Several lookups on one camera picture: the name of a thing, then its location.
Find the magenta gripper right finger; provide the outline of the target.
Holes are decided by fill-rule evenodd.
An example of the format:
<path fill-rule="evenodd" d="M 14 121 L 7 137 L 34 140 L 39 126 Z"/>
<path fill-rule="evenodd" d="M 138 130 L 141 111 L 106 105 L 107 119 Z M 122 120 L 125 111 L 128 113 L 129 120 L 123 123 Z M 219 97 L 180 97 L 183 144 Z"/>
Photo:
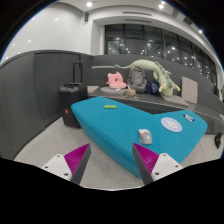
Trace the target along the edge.
<path fill-rule="evenodd" d="M 157 154 L 137 143 L 133 144 L 132 153 L 145 185 L 182 169 L 167 153 Z"/>

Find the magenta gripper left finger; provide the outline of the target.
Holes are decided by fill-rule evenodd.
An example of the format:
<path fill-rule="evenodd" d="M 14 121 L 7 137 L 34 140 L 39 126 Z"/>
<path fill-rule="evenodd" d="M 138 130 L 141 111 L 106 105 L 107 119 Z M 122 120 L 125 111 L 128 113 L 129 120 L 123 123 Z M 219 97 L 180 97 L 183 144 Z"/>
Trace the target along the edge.
<path fill-rule="evenodd" d="M 78 147 L 66 155 L 56 154 L 42 169 L 79 185 L 91 154 L 89 143 Z"/>

